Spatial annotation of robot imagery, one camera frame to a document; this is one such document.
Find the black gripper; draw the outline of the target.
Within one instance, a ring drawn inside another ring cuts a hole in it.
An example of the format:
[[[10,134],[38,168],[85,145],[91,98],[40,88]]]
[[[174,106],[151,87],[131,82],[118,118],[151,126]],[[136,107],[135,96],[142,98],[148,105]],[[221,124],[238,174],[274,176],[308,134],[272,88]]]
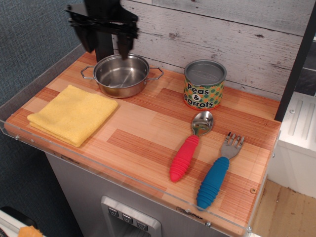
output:
[[[117,35],[122,60],[128,58],[134,39],[138,38],[138,16],[123,8],[119,0],[85,0],[67,5],[66,11],[70,15],[70,25],[87,52],[96,49],[96,32],[102,32]]]

